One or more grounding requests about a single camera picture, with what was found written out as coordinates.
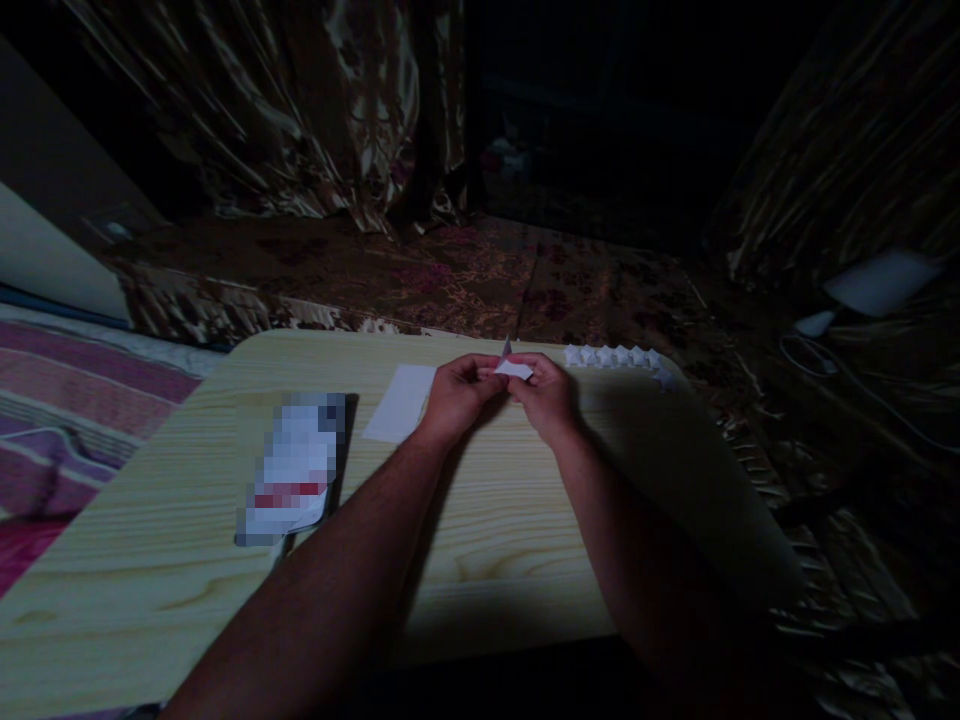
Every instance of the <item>hand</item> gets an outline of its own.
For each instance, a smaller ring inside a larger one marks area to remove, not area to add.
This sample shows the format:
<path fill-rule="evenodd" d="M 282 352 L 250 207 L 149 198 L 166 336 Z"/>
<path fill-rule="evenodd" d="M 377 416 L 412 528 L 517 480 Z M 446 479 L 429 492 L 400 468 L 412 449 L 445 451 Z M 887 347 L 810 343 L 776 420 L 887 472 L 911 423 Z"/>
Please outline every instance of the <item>hand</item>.
<path fill-rule="evenodd" d="M 570 433 L 578 432 L 570 376 L 543 353 L 514 353 L 507 359 L 533 368 L 526 382 L 511 377 L 507 390 L 516 402 L 523 403 L 527 419 L 540 438 L 552 448 Z"/>
<path fill-rule="evenodd" d="M 484 403 L 507 389 L 507 376 L 493 372 L 499 362 L 496 355 L 464 355 L 438 367 L 417 432 L 432 442 L 455 444 Z"/>

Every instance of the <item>person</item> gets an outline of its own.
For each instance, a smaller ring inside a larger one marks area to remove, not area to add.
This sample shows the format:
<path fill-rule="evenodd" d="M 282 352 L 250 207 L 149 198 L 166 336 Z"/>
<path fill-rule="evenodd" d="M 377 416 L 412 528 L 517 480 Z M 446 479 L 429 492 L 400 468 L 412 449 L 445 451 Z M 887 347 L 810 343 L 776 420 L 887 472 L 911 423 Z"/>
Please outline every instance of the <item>person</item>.
<path fill-rule="evenodd" d="M 416 431 L 264 581 L 163 720 L 299 718 L 333 707 L 397 619 L 444 461 L 504 391 L 556 457 L 610 616 L 656 680 L 663 713 L 809 717 L 696 548 L 601 457 L 567 373 L 539 353 L 509 359 L 533 369 L 528 381 L 496 374 L 495 356 L 437 369 Z"/>

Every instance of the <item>paper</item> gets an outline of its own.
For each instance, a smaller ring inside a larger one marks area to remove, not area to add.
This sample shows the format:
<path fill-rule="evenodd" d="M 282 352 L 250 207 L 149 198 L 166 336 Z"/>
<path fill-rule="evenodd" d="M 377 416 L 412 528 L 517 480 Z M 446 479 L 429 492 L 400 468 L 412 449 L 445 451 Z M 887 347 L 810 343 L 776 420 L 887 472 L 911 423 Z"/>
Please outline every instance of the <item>paper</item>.
<path fill-rule="evenodd" d="M 630 351 L 627 350 L 623 345 L 617 345 L 617 349 L 614 350 L 617 354 L 617 362 L 626 367 L 627 365 L 633 365 L 633 358 L 630 357 Z"/>
<path fill-rule="evenodd" d="M 517 365 L 507 360 L 507 355 L 510 355 L 512 352 L 510 337 L 507 336 L 507 341 L 503 344 L 503 352 L 500 354 L 500 364 L 497 365 L 497 369 L 494 370 L 494 372 L 499 375 L 514 375 L 521 380 L 526 380 L 533 375 L 533 370 L 530 369 L 529 365 Z"/>
<path fill-rule="evenodd" d="M 576 345 L 567 345 L 563 349 L 563 354 L 567 357 L 567 367 L 580 367 L 580 348 Z"/>
<path fill-rule="evenodd" d="M 653 376 L 653 379 L 660 383 L 660 394 L 667 392 L 676 392 L 677 391 L 677 381 L 673 377 L 673 373 L 667 370 L 665 367 L 661 367 L 657 370 L 656 375 Z"/>
<path fill-rule="evenodd" d="M 613 348 L 604 345 L 597 351 L 597 358 L 600 360 L 600 367 L 616 367 L 616 352 Z"/>
<path fill-rule="evenodd" d="M 634 345 L 630 351 L 630 357 L 633 358 L 633 364 L 637 367 L 649 367 L 647 364 L 647 354 L 640 349 L 639 345 Z"/>
<path fill-rule="evenodd" d="M 427 365 L 398 365 L 363 437 L 392 443 L 402 443 L 410 437 L 420 422 L 420 411 L 436 372 L 435 367 Z"/>
<path fill-rule="evenodd" d="M 235 542 L 242 547 L 275 545 L 323 519 L 345 443 L 342 393 L 284 393 L 272 407 L 267 400 L 237 408 L 241 472 L 252 471 L 237 512 Z"/>
<path fill-rule="evenodd" d="M 596 365 L 599 362 L 597 351 L 589 345 L 584 345 L 580 350 L 580 360 L 584 365 Z"/>

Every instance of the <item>bed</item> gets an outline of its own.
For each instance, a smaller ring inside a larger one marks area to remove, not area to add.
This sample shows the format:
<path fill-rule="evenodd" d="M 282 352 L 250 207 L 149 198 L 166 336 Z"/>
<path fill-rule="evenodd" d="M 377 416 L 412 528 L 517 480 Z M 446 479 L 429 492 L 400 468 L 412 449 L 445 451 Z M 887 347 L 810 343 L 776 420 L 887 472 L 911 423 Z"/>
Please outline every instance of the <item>bed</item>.
<path fill-rule="evenodd" d="M 0 304 L 0 597 L 222 357 Z"/>

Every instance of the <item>wood grain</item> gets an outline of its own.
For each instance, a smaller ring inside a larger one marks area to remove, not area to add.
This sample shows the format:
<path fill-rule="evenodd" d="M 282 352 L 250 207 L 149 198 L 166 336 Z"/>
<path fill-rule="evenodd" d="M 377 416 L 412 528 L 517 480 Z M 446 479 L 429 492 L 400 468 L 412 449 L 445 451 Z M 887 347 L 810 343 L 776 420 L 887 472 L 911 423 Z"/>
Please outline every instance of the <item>wood grain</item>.
<path fill-rule="evenodd" d="M 168 698 L 269 571 L 238 548 L 236 404 L 249 393 L 357 393 L 343 495 L 389 456 L 364 440 L 398 363 L 439 365 L 501 344 L 278 330 L 240 345 L 0 601 L 0 716 L 36 718 Z M 558 346 L 515 350 L 562 358 Z M 800 587 L 786 539 L 682 375 L 573 369 L 588 424 L 634 479 L 754 601 Z M 503 402 L 448 468 L 397 663 L 613 632 L 556 464 Z"/>

